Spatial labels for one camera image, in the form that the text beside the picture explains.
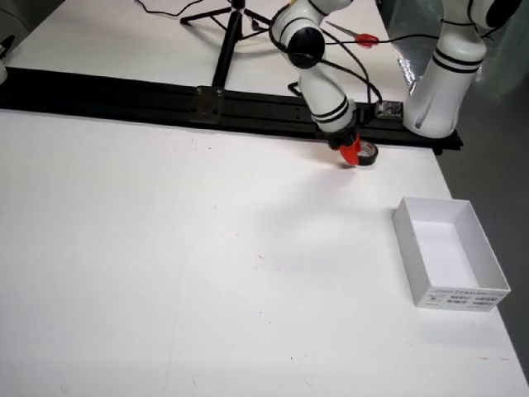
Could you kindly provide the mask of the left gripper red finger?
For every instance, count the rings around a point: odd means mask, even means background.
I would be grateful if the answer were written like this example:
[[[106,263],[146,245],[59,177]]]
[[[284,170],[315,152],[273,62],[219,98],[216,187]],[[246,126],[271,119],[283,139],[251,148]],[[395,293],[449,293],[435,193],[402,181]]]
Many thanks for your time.
[[[347,165],[357,166],[360,164],[360,139],[356,138],[350,145],[341,145],[339,152]]]

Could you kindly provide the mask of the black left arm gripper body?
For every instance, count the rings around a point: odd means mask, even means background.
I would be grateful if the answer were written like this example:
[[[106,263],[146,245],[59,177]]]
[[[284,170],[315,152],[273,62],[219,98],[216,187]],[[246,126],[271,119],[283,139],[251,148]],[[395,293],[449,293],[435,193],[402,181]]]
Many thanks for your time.
[[[334,151],[340,150],[342,147],[353,146],[358,138],[358,126],[352,122],[337,132],[325,132],[325,140],[327,145]]]

